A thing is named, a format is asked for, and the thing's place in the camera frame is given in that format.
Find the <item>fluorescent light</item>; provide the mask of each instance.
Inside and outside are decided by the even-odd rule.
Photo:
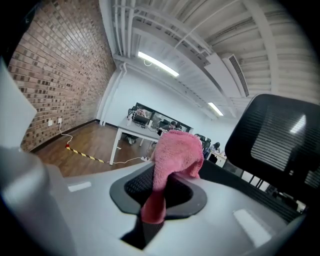
[[[224,115],[224,114],[222,114],[222,112],[216,107],[215,104],[213,104],[212,102],[209,102],[208,104],[209,104],[209,106],[210,106],[211,108],[214,109],[215,112],[217,112],[217,114],[218,114],[219,116],[223,116],[223,115]]]
[[[143,58],[143,59],[145,59],[145,60],[147,60],[148,62],[151,62],[151,63],[157,65],[158,67],[164,69],[165,71],[169,72],[174,77],[179,76],[179,74],[176,71],[174,71],[172,68],[170,68],[167,65],[161,63],[159,60],[156,60],[155,58],[152,58],[149,55],[144,54],[141,51],[138,52],[138,56]]]
[[[302,127],[306,125],[306,116],[303,115],[300,120],[295,124],[295,126],[291,129],[290,133],[296,134]]]

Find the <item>wooden floor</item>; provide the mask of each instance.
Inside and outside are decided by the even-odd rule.
[[[116,133],[116,128],[101,126],[98,122],[93,122],[71,132],[70,135],[73,136],[73,139],[69,144],[72,149],[78,152],[108,162]],[[142,146],[139,146],[141,138],[138,138],[134,145],[130,145],[124,136],[122,135],[122,139],[118,143],[121,150],[116,151],[114,162],[125,162],[147,155],[150,141],[145,140]],[[101,173],[142,163],[141,159],[127,163],[113,163],[113,165],[101,163],[67,150],[65,146],[69,139],[70,137],[63,136],[36,153],[44,163],[58,166],[64,177]]]

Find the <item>pink towel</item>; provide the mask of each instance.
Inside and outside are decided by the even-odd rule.
[[[199,178],[204,162],[201,141],[194,135],[178,130],[163,134],[151,159],[155,161],[152,194],[141,209],[144,223],[159,224],[166,216],[164,191],[173,172]]]

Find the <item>mesh chair back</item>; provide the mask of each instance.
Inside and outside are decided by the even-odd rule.
[[[256,96],[229,138],[229,161],[309,204],[320,185],[320,106]]]

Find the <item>yellow and black tape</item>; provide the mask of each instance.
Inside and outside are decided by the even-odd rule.
[[[101,159],[98,159],[98,158],[95,158],[95,157],[93,157],[93,156],[90,156],[90,155],[87,155],[87,154],[78,152],[78,151],[76,151],[75,149],[72,149],[72,148],[69,147],[69,146],[66,146],[65,148],[66,148],[67,150],[73,151],[74,153],[77,153],[77,154],[79,154],[79,155],[81,155],[81,156],[83,156],[83,157],[87,157],[87,158],[90,158],[90,159],[92,159],[92,160],[97,160],[97,161],[99,161],[99,162],[101,162],[101,163],[104,163],[104,164],[106,163],[105,161],[103,161],[103,160],[101,160]]]

